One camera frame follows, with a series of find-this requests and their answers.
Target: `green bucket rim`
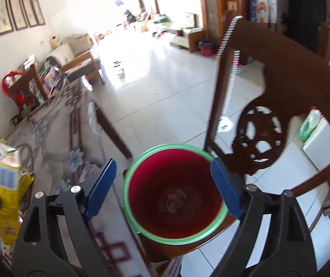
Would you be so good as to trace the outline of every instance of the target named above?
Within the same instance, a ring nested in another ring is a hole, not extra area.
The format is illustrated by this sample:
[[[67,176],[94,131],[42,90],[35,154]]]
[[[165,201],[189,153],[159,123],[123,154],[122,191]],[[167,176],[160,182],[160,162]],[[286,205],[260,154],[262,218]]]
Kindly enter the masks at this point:
[[[191,152],[194,152],[196,154],[199,154],[203,156],[206,160],[212,161],[214,157],[203,151],[200,150],[196,147],[190,146],[190,145],[185,145],[185,144],[164,144],[164,145],[159,145],[156,147],[153,147],[146,152],[144,152],[128,169],[125,179],[124,179],[124,191],[123,191],[123,200],[124,200],[124,213],[129,219],[130,223],[132,224],[134,230],[137,233],[141,233],[147,238],[156,241],[158,243],[162,244],[168,244],[168,245],[185,245],[185,244],[191,244],[195,243],[196,241],[199,241],[201,239],[204,239],[205,237],[209,236],[211,233],[213,233],[224,221],[225,217],[227,216],[228,213],[228,208],[225,205],[225,203],[222,201],[222,204],[220,206],[220,210],[216,217],[213,219],[213,221],[203,230],[199,231],[198,233],[188,236],[186,238],[162,238],[160,236],[157,236],[146,229],[144,229],[134,218],[131,208],[129,206],[129,198],[128,198],[128,192],[129,192],[129,184],[132,179],[133,173],[135,170],[139,167],[139,165],[148,157],[151,155],[162,151],[162,150],[167,150],[167,149],[182,149],[182,150],[188,150]]]

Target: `wooden sofa armrest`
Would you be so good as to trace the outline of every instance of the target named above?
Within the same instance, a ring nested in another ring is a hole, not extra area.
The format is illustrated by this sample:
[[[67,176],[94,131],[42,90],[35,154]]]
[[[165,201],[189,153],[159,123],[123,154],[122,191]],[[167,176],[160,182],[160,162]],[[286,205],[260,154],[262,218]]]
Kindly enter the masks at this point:
[[[92,54],[90,53],[90,51],[85,52],[81,55],[79,55],[78,57],[75,57],[71,62],[65,64],[63,67],[60,68],[60,70],[65,73],[66,71],[72,69],[73,67],[76,67],[78,64],[80,64],[81,62],[87,60],[87,59],[92,59],[93,64],[95,63]]]

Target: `barcode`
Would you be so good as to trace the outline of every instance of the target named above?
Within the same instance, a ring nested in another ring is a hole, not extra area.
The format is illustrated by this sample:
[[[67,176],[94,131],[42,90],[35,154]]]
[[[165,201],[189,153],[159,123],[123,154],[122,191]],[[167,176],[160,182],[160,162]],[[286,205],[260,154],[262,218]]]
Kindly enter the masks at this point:
[[[0,187],[16,190],[18,188],[18,172],[0,166]]]

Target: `dark doorway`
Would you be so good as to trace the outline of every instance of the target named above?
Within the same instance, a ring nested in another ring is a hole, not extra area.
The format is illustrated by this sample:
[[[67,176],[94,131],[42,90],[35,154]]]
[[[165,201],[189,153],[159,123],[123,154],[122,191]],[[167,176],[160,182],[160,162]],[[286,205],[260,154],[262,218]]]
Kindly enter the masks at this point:
[[[326,0],[289,0],[287,36],[316,53],[326,18]]]

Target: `blue gripper pad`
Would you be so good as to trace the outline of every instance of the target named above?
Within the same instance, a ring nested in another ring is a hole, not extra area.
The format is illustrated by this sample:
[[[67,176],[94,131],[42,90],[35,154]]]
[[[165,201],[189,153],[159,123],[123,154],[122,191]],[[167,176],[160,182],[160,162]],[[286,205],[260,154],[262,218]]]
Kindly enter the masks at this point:
[[[215,185],[222,196],[230,214],[237,219],[241,219],[243,211],[241,209],[241,197],[233,183],[229,179],[227,172],[223,168],[219,158],[215,158],[210,165],[210,173]]]
[[[94,216],[97,216],[100,212],[101,206],[105,201],[115,177],[116,162],[111,159],[87,196],[87,208],[84,212],[84,216],[88,221]]]

